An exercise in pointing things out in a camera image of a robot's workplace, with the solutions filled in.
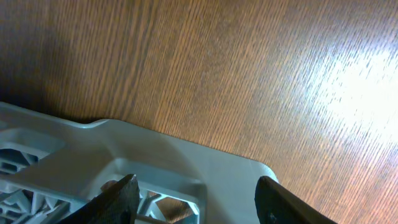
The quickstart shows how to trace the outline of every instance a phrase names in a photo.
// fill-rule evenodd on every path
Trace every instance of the gray plastic object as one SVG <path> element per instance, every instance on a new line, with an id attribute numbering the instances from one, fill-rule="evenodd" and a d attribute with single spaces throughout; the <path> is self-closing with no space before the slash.
<path id="1" fill-rule="evenodd" d="M 0 103 L 0 165 L 0 223 L 54 223 L 127 174 L 141 190 L 136 223 L 165 221 L 156 201 L 166 197 L 193 211 L 178 223 L 259 223 L 257 181 L 277 181 L 260 162 L 123 121 L 80 124 L 7 103 Z"/>

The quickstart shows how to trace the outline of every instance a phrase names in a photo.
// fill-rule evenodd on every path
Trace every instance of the tabletop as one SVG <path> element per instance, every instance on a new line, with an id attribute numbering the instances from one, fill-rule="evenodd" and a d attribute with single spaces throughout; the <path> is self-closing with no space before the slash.
<path id="1" fill-rule="evenodd" d="M 397 22 L 388 0 L 2 0 L 0 100 L 261 161 L 338 223 L 397 223 Z"/>

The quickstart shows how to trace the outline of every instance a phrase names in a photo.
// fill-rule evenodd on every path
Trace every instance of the gray plastic part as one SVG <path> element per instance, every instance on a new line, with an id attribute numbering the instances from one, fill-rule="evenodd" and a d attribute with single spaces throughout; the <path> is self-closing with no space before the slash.
<path id="1" fill-rule="evenodd" d="M 21 152 L 27 164 L 17 163 L 15 174 L 0 175 L 0 191 L 33 192 L 36 200 L 28 213 L 33 218 L 41 217 L 40 212 L 51 217 L 54 211 L 62 217 L 61 205 L 65 217 L 99 195 L 107 181 L 136 174 L 143 192 L 189 204 L 194 214 L 180 223 L 259 223 L 257 181 L 264 175 L 277 181 L 260 162 L 123 121 L 80 124 L 7 103 L 0 103 L 1 149 Z M 157 207 L 150 207 L 158 198 L 141 196 L 146 203 L 140 203 L 139 213 L 157 213 Z"/>

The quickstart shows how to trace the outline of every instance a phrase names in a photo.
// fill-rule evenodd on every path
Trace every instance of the wood grain surface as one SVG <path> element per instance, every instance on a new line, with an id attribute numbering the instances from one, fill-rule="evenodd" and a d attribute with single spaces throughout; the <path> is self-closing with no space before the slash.
<path id="1" fill-rule="evenodd" d="M 398 223 L 398 2 L 0 1 L 0 100 L 255 159 L 339 223 Z"/>

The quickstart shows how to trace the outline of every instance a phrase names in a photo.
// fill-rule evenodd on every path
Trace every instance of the black object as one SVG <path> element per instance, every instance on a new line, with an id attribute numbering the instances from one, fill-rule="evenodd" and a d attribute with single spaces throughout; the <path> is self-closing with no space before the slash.
<path id="1" fill-rule="evenodd" d="M 129 174 L 75 213 L 61 220 L 59 224 L 134 223 L 138 204 L 137 178 Z"/>
<path id="2" fill-rule="evenodd" d="M 335 223 L 266 176 L 257 182 L 254 201 L 260 224 Z"/>

